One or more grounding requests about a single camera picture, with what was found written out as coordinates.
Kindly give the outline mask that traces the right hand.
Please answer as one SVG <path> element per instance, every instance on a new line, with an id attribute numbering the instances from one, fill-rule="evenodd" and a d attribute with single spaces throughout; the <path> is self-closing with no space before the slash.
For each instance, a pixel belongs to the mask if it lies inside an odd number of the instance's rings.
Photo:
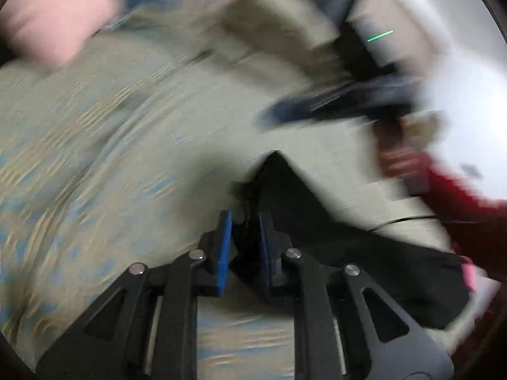
<path id="1" fill-rule="evenodd" d="M 425 155 L 406 138 L 401 121 L 380 120 L 374 123 L 376 159 L 382 174 L 401 181 L 410 196 L 429 190 Z"/>

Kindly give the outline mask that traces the red sleeved right forearm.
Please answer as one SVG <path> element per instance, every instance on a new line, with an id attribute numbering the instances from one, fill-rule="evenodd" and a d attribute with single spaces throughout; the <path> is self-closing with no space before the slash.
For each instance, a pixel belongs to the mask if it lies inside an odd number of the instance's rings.
<path id="1" fill-rule="evenodd" d="M 506 201 L 472 194 L 458 179 L 423 155 L 429 189 L 421 200 L 447 231 L 455 250 L 500 283 L 473 334 L 454 353 L 460 371 L 506 368 Z"/>

